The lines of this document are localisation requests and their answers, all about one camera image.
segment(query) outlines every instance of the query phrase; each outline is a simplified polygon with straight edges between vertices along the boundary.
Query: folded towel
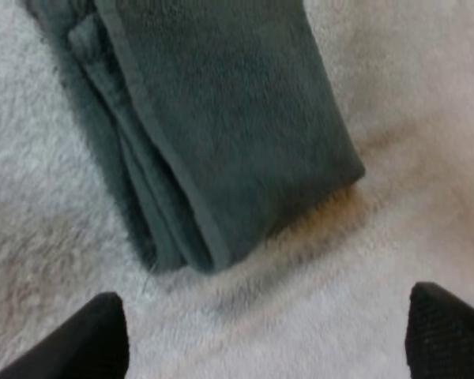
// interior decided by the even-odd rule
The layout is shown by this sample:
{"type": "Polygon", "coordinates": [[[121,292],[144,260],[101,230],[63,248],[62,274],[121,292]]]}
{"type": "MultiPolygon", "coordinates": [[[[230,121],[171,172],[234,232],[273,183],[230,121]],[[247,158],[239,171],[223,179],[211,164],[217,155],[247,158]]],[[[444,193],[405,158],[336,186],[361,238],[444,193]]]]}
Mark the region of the folded towel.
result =
{"type": "Polygon", "coordinates": [[[29,0],[142,256],[218,272],[363,175],[301,0],[29,0]]]}

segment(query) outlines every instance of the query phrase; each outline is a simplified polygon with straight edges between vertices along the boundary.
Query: white carpet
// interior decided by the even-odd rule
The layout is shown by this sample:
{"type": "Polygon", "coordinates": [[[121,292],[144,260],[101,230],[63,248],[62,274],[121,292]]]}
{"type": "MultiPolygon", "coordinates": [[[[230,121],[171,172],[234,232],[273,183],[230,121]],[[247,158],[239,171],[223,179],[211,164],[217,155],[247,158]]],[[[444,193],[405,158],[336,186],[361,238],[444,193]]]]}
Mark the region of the white carpet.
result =
{"type": "Polygon", "coordinates": [[[0,0],[0,368],[100,291],[129,379],[407,378],[408,295],[474,305],[474,0],[306,0],[367,177],[212,278],[151,278],[48,46],[0,0]]]}

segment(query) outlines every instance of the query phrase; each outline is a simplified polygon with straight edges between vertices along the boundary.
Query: green towel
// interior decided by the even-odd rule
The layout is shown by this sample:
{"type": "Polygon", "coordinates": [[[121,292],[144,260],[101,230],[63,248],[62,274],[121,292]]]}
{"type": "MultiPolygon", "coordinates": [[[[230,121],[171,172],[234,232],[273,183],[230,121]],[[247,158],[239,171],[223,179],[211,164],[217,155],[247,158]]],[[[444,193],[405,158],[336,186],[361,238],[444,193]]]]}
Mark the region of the green towel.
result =
{"type": "Polygon", "coordinates": [[[28,0],[141,256],[218,272],[363,176],[302,0],[28,0]]]}

